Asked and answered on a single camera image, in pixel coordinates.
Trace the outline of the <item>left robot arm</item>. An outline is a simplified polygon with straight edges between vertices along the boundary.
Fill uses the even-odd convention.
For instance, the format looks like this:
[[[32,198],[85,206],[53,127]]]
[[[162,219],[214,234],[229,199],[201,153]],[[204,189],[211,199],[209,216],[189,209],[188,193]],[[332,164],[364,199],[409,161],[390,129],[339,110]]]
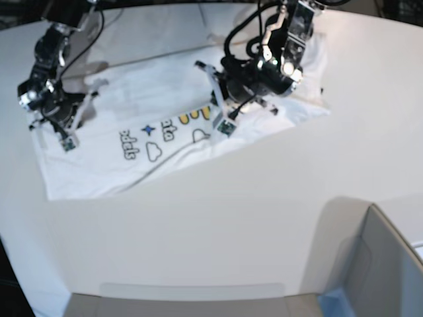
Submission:
[[[221,69],[196,61],[211,84],[208,139],[236,137],[254,125],[263,133],[327,116],[321,96],[325,39],[314,34],[317,1],[259,4],[227,35]]]

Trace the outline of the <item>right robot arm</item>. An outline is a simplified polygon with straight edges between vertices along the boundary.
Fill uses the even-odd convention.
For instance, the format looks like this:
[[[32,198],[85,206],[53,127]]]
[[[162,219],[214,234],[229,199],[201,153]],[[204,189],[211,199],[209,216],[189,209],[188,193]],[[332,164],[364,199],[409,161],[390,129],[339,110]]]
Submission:
[[[67,92],[62,77],[66,71],[95,43],[92,41],[71,61],[70,39],[85,28],[98,1],[48,1],[42,18],[50,23],[45,34],[34,47],[35,62],[29,78],[17,87],[21,108],[34,114],[29,130],[49,123],[65,152],[79,145],[75,131],[81,126],[89,100],[97,93]]]

